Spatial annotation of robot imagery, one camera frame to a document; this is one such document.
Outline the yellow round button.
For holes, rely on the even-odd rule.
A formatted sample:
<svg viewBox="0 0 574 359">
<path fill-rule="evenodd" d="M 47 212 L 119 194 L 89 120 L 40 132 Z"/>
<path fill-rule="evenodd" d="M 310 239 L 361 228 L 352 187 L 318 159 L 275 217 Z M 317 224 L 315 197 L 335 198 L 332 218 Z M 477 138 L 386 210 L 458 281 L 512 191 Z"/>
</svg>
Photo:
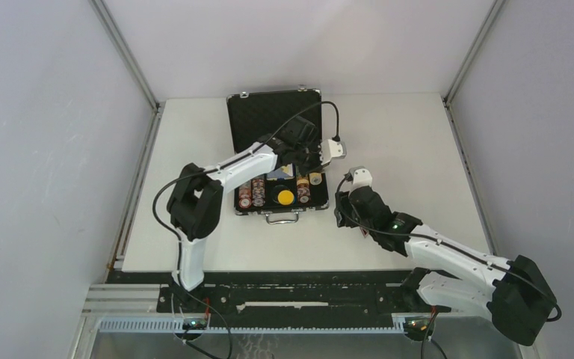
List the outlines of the yellow round button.
<svg viewBox="0 0 574 359">
<path fill-rule="evenodd" d="M 292 191 L 285 189 L 277 195 L 277 202 L 282 206 L 292 205 L 295 201 L 295 195 Z"/>
</svg>

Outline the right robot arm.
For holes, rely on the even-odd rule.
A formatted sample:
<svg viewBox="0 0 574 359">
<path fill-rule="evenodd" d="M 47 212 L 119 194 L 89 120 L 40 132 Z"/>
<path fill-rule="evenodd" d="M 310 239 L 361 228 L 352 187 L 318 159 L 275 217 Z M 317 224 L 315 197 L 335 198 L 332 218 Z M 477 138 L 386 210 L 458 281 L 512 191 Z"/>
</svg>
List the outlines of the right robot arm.
<svg viewBox="0 0 574 359">
<path fill-rule="evenodd" d="M 449 239 L 403 212 L 393 212 L 371 187 L 336 189 L 338 227 L 358 227 L 382 249 L 415 264 L 402 301 L 412 311 L 427 305 L 478 316 L 523 346 L 563 312 L 537 264 L 485 254 Z"/>
</svg>

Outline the yellow chip stack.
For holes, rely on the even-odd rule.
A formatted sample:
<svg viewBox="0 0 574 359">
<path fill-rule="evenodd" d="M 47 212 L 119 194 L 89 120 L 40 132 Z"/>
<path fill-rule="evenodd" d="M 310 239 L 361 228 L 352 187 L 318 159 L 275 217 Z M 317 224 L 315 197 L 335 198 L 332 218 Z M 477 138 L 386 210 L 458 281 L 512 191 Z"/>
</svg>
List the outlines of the yellow chip stack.
<svg viewBox="0 0 574 359">
<path fill-rule="evenodd" d="M 319 172 L 312 172 L 309 174 L 309 183 L 310 185 L 320 185 L 322 184 L 322 174 Z"/>
</svg>

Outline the playing card deck box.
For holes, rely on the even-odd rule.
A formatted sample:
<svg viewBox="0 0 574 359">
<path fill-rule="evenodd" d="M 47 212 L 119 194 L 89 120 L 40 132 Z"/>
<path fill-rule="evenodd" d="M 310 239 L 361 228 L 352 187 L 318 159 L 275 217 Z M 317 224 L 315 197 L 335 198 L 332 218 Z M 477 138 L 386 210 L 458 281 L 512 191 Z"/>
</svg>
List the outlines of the playing card deck box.
<svg viewBox="0 0 574 359">
<path fill-rule="evenodd" d="M 290 180 L 294 178 L 294 166 L 293 165 L 285 165 L 280 168 L 277 168 L 274 171 L 267 173 L 266 175 L 267 181 L 274 181 L 274 180 Z"/>
</svg>

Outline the red five poker chip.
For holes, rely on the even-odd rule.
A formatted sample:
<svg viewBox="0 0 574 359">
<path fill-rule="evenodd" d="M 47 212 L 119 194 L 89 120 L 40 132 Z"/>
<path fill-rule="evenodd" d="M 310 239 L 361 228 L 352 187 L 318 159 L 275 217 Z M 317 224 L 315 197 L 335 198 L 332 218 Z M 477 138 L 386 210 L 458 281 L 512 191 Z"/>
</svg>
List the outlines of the red five poker chip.
<svg viewBox="0 0 574 359">
<path fill-rule="evenodd" d="M 248 209 L 252 206 L 253 201 L 250 198 L 241 198 L 238 202 L 238 205 L 242 208 L 242 209 Z"/>
</svg>

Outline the black aluminium poker case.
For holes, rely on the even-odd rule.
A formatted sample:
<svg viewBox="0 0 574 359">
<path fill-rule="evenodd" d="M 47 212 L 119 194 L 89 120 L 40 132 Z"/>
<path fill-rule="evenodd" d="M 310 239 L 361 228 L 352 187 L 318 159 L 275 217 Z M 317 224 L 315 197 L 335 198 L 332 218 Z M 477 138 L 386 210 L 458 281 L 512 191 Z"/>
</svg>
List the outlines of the black aluminium poker case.
<svg viewBox="0 0 574 359">
<path fill-rule="evenodd" d="M 322 98 L 317 89 L 279 90 L 233 94 L 226 98 L 233 148 L 236 153 L 247 149 L 262 135 L 273 133 L 288 119 L 300 115 L 318 127 L 322 142 Z M 323 169 L 319 172 L 323 180 L 320 185 L 310 185 L 311 200 L 299 203 L 297 200 L 297 178 L 301 174 L 294 166 L 294 178 L 265 180 L 265 205 L 248 209 L 238 206 L 238 188 L 234 191 L 234 209 L 237 215 L 263 215 L 268 224 L 291 224 L 306 211 L 320 211 L 329 205 L 327 175 Z M 292 205 L 282 206 L 277 202 L 280 191 L 288 189 L 295 195 Z"/>
</svg>

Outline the shrink-wrapped blue chip stack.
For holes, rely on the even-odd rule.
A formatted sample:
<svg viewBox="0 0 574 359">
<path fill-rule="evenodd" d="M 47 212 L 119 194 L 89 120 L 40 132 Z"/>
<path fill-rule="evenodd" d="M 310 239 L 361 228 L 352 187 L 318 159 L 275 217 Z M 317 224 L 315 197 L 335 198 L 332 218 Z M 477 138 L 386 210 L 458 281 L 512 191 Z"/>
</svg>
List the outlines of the shrink-wrapped blue chip stack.
<svg viewBox="0 0 574 359">
<path fill-rule="evenodd" d="M 238 187 L 238 202 L 241 198 L 250 198 L 253 201 L 251 181 L 247 181 Z"/>
</svg>

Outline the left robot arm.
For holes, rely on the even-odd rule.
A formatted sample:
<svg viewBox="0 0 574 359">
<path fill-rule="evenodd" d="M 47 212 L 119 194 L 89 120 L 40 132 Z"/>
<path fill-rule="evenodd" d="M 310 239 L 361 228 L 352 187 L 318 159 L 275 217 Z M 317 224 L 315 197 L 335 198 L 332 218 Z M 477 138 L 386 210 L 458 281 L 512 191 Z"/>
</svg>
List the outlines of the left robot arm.
<svg viewBox="0 0 574 359">
<path fill-rule="evenodd" d="M 313 152 L 312 147 L 320 143 L 318 127 L 296 115 L 227 160 L 207 167 L 184 166 L 170 184 L 173 190 L 166 205 L 170 231 L 179 246 L 172 273 L 173 282 L 179 285 L 174 298 L 177 305 L 193 312 L 203 304 L 204 293 L 198 286 L 204 280 L 206 241 L 219 224 L 223 197 L 284 165 L 295 165 L 305 173 L 318 170 L 327 163 Z"/>
</svg>

